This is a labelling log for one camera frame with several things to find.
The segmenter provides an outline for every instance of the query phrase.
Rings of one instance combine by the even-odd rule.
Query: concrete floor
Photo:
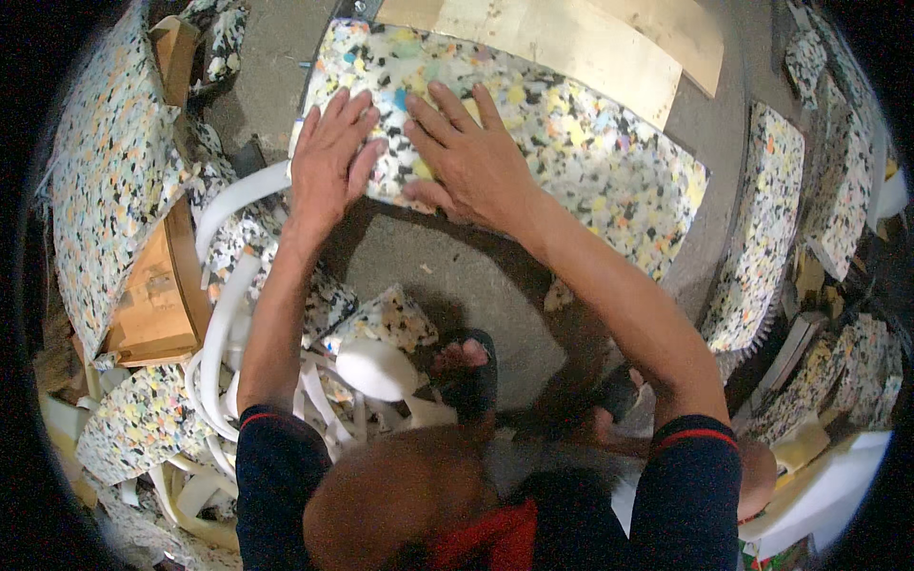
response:
[[[241,72],[233,89],[206,111],[227,153],[256,133],[268,163],[285,158],[304,87],[298,62],[312,58],[334,3],[249,0]],[[773,14],[769,2],[699,4],[718,18],[725,42],[717,96],[708,99],[683,78],[665,132],[713,175],[661,284],[697,323],[727,253],[748,105],[763,100],[792,120],[799,117],[777,63],[783,42],[772,41],[772,22],[782,14]],[[604,361],[619,359],[606,356],[607,337],[582,304],[543,314],[548,271],[500,238],[365,200],[337,229],[324,257],[363,301],[398,281],[443,331],[457,325],[488,331],[497,347],[502,410],[562,408],[599,380]]]

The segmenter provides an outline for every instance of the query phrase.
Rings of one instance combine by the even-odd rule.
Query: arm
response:
[[[340,90],[323,118],[315,107],[304,120],[292,159],[292,213],[250,325],[239,412],[258,404],[292,411],[314,264],[330,230],[364,194],[375,161],[387,150],[387,141],[377,140],[356,156],[377,118],[370,93],[350,100],[349,91]]]
[[[728,424],[714,355],[674,301],[622,255],[591,234],[537,187],[485,87],[473,98],[482,128],[439,82],[429,85],[441,112],[415,96],[405,132],[440,183],[404,189],[449,215],[516,239],[588,303],[657,394],[656,426],[686,414]]]

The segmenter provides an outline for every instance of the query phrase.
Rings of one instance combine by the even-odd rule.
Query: left hand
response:
[[[293,234],[324,241],[346,209],[365,193],[388,142],[378,139],[366,143],[358,155],[356,151],[378,117],[369,91],[350,99],[346,88],[330,100],[323,117],[316,106],[308,112],[292,159],[292,215],[287,225]]]

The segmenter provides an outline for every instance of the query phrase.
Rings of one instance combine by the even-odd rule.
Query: finger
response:
[[[422,204],[444,208],[444,212],[451,216],[456,214],[451,195],[444,187],[430,180],[414,180],[403,187],[403,195],[409,200],[418,200]]]
[[[371,130],[375,128],[380,116],[381,112],[377,110],[377,107],[372,107],[355,125],[346,127],[340,137],[340,144],[343,145],[346,153],[352,154],[356,152],[358,145],[362,144],[368,134],[371,133]]]
[[[409,142],[419,151],[419,156],[421,156],[431,168],[437,169],[437,163],[444,154],[444,147],[432,139],[429,134],[414,121],[406,121],[403,124],[403,132],[406,133]]]
[[[473,117],[446,85],[440,81],[433,81],[429,83],[429,93],[431,93],[432,98],[438,103],[439,109],[454,127],[457,127],[462,132],[478,128]]]
[[[317,129],[317,123],[321,120],[321,110],[317,105],[312,106],[311,110],[308,111],[308,114],[304,117],[304,125],[302,125],[302,131],[298,135],[298,142],[295,144],[295,154],[298,154],[308,141],[311,141],[311,137],[314,136],[314,130]]]
[[[388,151],[387,139],[376,139],[368,142],[349,167],[349,187],[346,189],[346,201],[352,202],[365,193],[368,177],[375,168],[377,159]]]
[[[483,122],[483,127],[490,131],[503,131],[505,124],[502,122],[502,116],[498,114],[492,95],[482,83],[473,85],[473,99],[479,108],[479,119]]]
[[[324,117],[326,119],[336,119],[340,114],[340,111],[343,110],[345,105],[349,102],[349,90],[347,88],[341,88],[336,92],[336,95],[327,103],[327,108],[324,110]]]
[[[358,116],[361,114],[361,112],[370,106],[371,91],[364,90],[349,100],[349,102],[340,112],[340,119],[345,121],[346,125],[351,125],[358,120]]]
[[[409,115],[422,125],[422,129],[443,146],[448,146],[448,141],[457,133],[443,115],[412,93],[406,96],[406,108]]]

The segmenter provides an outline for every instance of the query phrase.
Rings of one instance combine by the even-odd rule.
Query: man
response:
[[[494,102],[482,125],[433,81],[440,111],[407,97],[404,132],[436,174],[404,193],[511,236],[600,316],[657,396],[630,538],[586,471],[527,478],[501,501],[485,427],[425,428],[351,451],[333,468],[292,416],[303,305],[331,228],[386,151],[369,93],[312,109],[292,161],[292,213],[254,313],[238,392],[241,554],[250,568],[728,568],[740,458],[714,356],[650,278],[534,183]]]

